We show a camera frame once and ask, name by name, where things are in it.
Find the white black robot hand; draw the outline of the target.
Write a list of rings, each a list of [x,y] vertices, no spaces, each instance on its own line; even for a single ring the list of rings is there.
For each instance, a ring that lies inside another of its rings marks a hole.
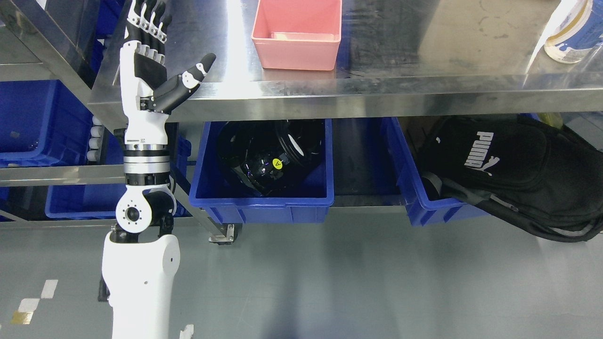
[[[172,111],[201,86],[216,55],[202,59],[172,77],[166,69],[165,47],[171,17],[163,0],[133,0],[127,10],[119,50],[122,110],[128,120],[123,134],[127,150],[162,150],[169,141],[165,124]]]

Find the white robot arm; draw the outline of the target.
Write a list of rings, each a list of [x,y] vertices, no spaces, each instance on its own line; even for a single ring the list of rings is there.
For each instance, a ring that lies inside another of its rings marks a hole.
[[[176,201],[170,190],[166,145],[127,143],[125,193],[117,225],[104,239],[102,276],[112,307],[113,339],[166,339],[169,335],[179,241],[172,234]]]

